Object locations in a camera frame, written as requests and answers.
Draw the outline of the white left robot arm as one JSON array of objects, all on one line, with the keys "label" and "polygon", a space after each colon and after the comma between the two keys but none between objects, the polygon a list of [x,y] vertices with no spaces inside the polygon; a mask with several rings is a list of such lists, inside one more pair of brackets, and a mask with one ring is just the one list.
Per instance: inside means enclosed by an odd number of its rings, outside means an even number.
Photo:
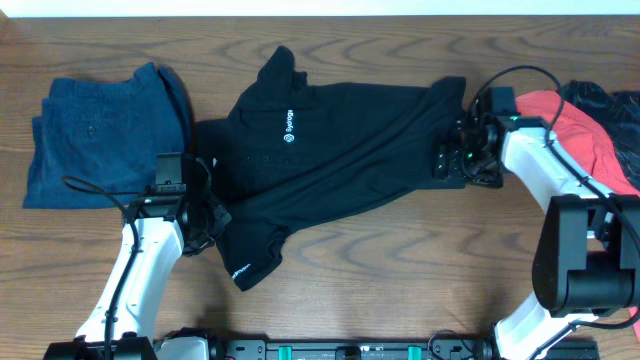
[{"label": "white left robot arm", "polygon": [[119,209],[121,247],[101,297],[74,339],[50,344],[45,358],[223,358],[223,345],[203,329],[154,338],[174,265],[214,246],[231,220],[211,191],[210,167],[189,154],[160,154],[154,182]]}]

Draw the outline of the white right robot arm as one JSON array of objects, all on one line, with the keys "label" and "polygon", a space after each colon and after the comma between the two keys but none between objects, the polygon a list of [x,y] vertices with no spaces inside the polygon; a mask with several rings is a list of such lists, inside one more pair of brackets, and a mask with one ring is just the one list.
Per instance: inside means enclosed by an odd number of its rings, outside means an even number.
[{"label": "white right robot arm", "polygon": [[560,144],[556,123],[513,111],[465,115],[438,163],[439,174],[485,187],[500,187],[510,172],[545,214],[532,293],[487,338],[461,343],[471,359],[597,359],[596,342],[571,334],[639,320],[605,320],[639,303],[639,199],[589,176]]}]

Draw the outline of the black polo shirt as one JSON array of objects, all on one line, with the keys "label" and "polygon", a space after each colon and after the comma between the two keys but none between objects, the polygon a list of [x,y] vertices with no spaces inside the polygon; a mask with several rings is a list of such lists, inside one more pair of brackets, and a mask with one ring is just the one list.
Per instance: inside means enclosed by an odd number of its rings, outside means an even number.
[{"label": "black polo shirt", "polygon": [[235,285],[265,279],[297,231],[416,190],[462,187],[435,172],[465,88],[454,76],[428,87],[311,85],[277,48],[225,118],[195,127],[212,191],[231,215],[217,248]]}]

